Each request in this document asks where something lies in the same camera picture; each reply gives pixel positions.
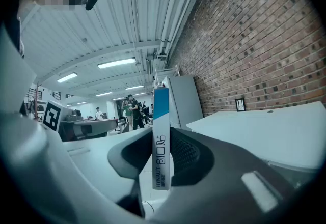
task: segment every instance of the table top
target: table top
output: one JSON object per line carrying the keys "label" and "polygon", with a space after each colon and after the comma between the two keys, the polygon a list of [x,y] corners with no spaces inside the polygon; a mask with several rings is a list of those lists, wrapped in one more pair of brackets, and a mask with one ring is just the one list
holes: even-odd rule
{"label": "table top", "polygon": [[321,102],[271,110],[220,111],[187,127],[282,166],[316,170],[326,154],[326,109]]}

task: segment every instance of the refrigerator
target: refrigerator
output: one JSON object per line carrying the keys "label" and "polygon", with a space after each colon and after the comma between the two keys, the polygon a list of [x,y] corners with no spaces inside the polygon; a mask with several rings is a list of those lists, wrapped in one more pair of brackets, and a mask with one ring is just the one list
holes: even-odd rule
{"label": "refrigerator", "polygon": [[190,75],[166,77],[162,83],[169,88],[171,127],[191,131],[186,124],[203,118],[193,77]]}

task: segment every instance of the white ceiling pipe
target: white ceiling pipe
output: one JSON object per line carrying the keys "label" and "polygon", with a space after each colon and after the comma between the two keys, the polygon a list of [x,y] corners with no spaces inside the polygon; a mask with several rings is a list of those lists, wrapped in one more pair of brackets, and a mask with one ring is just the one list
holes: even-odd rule
{"label": "white ceiling pipe", "polygon": [[171,41],[170,47],[168,48],[168,51],[167,51],[167,57],[168,57],[168,55],[169,55],[169,52],[170,52],[170,50],[171,50],[172,44],[173,44],[173,42],[174,42],[174,40],[175,40],[175,37],[177,36],[178,30],[179,30],[180,25],[181,25],[181,23],[182,23],[183,17],[184,17],[184,15],[185,15],[186,11],[187,11],[187,8],[188,8],[189,3],[190,3],[190,0],[187,0],[185,6],[184,6],[184,8],[183,8],[183,11],[182,11],[181,17],[180,17],[179,22],[178,22],[178,25],[177,25],[177,29],[174,31],[174,35],[173,35],[173,38],[172,38],[172,41]]}
{"label": "white ceiling pipe", "polygon": [[169,51],[169,48],[171,46],[171,40],[173,38],[174,31],[175,31],[175,28],[177,26],[177,22],[179,21],[179,17],[180,17],[184,2],[185,2],[185,0],[180,0],[179,3],[178,3],[178,7],[176,9],[176,12],[175,12],[175,15],[174,15],[174,18],[173,18],[173,22],[172,22],[168,42],[167,42],[166,52]]}
{"label": "white ceiling pipe", "polygon": [[165,16],[165,20],[164,20],[164,26],[163,26],[163,32],[162,32],[162,37],[161,37],[161,44],[159,46],[159,51],[158,54],[162,53],[162,49],[165,43],[165,37],[167,35],[167,30],[168,30],[168,26],[169,26],[169,22],[170,22],[170,18],[171,18],[171,13],[172,13],[172,9],[174,6],[174,1],[175,0],[169,0],[169,5],[168,5],[168,9],[167,9],[167,13]]}

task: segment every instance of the fluorescent light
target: fluorescent light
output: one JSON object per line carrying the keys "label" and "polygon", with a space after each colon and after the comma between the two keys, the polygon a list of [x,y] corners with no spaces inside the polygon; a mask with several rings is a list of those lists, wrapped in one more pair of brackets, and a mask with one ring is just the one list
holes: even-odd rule
{"label": "fluorescent light", "polygon": [[135,94],[134,96],[144,95],[145,93]]}
{"label": "fluorescent light", "polygon": [[64,82],[64,81],[67,81],[67,80],[69,80],[69,79],[71,79],[71,78],[74,78],[74,77],[76,77],[76,76],[77,76],[76,73],[72,73],[72,74],[67,75],[67,76],[65,76],[65,77],[63,77],[63,78],[60,78],[60,79],[58,80],[58,82],[59,82],[59,83],[62,83],[62,82]]}
{"label": "fluorescent light", "polygon": [[131,63],[136,63],[136,59],[133,58],[133,59],[118,60],[118,61],[108,62],[108,63],[104,63],[104,64],[99,64],[97,66],[99,68],[106,68],[106,67],[114,67],[114,66],[131,64]]}
{"label": "fluorescent light", "polygon": [[108,92],[108,93],[104,93],[104,94],[99,94],[99,95],[96,95],[96,96],[105,96],[105,95],[109,95],[109,94],[112,94],[112,92]]}
{"label": "fluorescent light", "polygon": [[138,87],[126,88],[126,90],[135,89],[135,88],[143,88],[143,87],[144,87],[144,86],[138,86]]}

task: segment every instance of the blue stripe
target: blue stripe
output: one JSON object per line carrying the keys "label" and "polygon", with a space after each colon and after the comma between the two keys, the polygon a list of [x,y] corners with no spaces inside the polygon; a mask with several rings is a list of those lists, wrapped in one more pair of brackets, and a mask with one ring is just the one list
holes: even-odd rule
{"label": "blue stripe", "polygon": [[169,89],[154,90],[153,120],[169,112]]}

